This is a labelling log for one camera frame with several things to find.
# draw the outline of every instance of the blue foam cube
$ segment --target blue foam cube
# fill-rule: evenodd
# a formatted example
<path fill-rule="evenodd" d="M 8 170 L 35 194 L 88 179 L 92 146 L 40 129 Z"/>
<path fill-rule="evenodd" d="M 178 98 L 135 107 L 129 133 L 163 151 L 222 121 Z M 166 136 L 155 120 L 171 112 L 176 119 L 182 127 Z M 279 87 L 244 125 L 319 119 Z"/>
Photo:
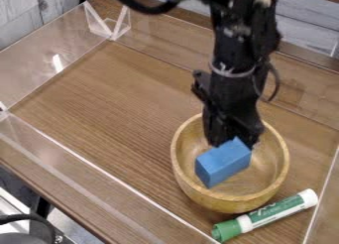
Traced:
<path fill-rule="evenodd" d="M 250 166 L 251 155 L 252 151 L 238 137 L 203 153 L 196 159 L 196 175 L 206 187 L 211 188 L 244 170 Z"/>

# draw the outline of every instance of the green marker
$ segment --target green marker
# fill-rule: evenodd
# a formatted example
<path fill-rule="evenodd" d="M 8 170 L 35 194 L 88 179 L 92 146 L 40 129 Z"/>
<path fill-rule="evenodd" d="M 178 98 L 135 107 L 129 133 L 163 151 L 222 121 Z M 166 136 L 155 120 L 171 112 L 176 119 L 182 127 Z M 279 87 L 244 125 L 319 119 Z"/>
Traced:
<path fill-rule="evenodd" d="M 252 231 L 316 204 L 318 195 L 312 189 L 307 189 L 298 195 L 252 211 L 250 214 L 216 224 L 212 230 L 212 237 L 223 243 L 242 233 Z"/>

